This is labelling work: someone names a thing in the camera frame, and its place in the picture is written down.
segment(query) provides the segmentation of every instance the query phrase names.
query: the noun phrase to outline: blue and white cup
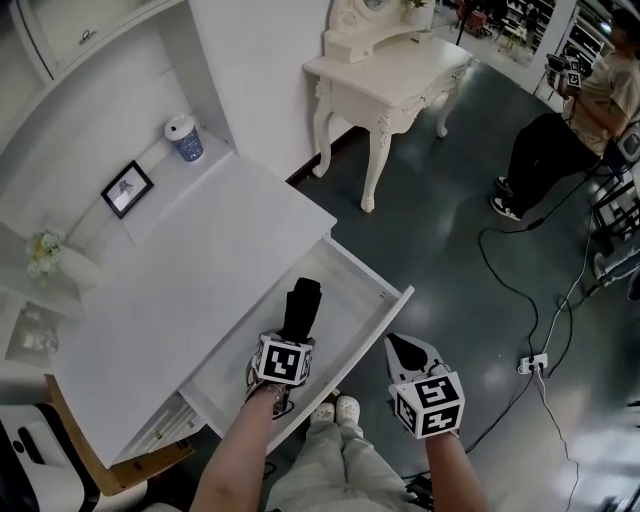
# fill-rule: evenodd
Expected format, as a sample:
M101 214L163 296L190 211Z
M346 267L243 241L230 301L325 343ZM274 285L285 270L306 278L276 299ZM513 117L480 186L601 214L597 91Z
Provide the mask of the blue and white cup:
M182 114L171 119L164 127L164 136L186 162L195 162L204 153L192 116Z

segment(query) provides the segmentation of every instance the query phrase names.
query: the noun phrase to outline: black pants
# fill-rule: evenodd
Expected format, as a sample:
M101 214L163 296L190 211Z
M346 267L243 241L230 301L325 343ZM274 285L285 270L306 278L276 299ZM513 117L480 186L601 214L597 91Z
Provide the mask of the black pants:
M518 134L513 144L508 177L513 197L505 199L504 204L522 217L560 178L591 169L598 160L560 114L541 115Z

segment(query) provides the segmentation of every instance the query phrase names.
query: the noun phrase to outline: open drawer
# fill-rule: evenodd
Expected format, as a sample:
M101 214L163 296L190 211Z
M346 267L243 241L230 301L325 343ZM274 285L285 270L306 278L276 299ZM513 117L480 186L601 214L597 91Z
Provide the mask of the open drawer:
M299 277L314 279L322 286L320 308L311 329L316 346L309 378L291 392L294 409L273 423L269 452L349 373L413 293L412 287L398 292L330 237L321 239L180 388L189 405L221 437L244 402L245 370L258 335L282 325L287 292Z

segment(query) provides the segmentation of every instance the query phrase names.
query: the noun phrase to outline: beige pants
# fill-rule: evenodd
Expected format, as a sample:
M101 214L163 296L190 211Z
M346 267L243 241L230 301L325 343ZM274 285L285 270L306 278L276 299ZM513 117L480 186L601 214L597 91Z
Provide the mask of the beige pants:
M318 421L309 427L291 470L273 486L267 510L301 512L345 500L355 500L355 505L363 499L378 505L372 503L371 509L422 510L408 504L412 497L358 425Z

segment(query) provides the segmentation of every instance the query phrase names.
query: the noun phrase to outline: white vanity table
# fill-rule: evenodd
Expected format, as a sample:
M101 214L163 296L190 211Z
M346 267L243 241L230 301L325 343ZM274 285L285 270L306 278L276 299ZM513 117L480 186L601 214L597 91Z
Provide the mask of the white vanity table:
M410 34L426 27L413 26L406 17L402 0L336 0L324 35L325 56L304 66L320 77L314 129L322 158L314 175L321 178L329 168L333 113L371 134L361 203L367 213L375 207L375 188L389 155L391 136L406 132L422 109L446 93L437 128L438 136L445 137L447 116L472 59L462 48L430 34L414 42Z

